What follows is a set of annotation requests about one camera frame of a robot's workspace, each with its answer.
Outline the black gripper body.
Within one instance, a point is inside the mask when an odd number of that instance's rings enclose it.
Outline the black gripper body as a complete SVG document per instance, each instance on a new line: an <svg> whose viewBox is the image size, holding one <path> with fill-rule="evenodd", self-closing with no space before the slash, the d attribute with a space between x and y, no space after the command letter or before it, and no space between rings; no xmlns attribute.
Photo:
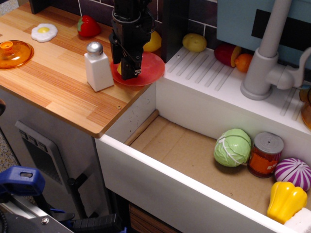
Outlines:
<svg viewBox="0 0 311 233"><path fill-rule="evenodd" d="M124 56L140 56L140 73L142 65L143 46L150 41L152 33L152 18L139 14L138 18L127 20L116 14L112 15L113 31L109 36L110 44L118 44Z"/></svg>

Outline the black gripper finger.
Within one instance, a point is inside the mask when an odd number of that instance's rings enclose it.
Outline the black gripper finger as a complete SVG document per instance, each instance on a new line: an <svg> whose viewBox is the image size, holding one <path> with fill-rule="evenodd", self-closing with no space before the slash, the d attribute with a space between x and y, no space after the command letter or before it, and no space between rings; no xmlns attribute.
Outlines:
<svg viewBox="0 0 311 233"><path fill-rule="evenodd" d="M122 48L118 44L111 43L111 53L113 64L119 64L123 57Z"/></svg>
<svg viewBox="0 0 311 233"><path fill-rule="evenodd" d="M140 56L124 56L121 59L121 77L123 80L136 78L140 74Z"/></svg>

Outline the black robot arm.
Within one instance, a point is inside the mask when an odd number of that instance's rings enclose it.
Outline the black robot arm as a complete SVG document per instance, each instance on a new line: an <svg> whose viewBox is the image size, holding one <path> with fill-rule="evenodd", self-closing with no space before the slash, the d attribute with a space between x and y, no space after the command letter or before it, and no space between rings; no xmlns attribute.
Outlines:
<svg viewBox="0 0 311 233"><path fill-rule="evenodd" d="M109 36L114 64L121 64L123 80L141 73L143 46L151 39L155 20L149 11L150 0L115 0L112 33Z"/></svg>

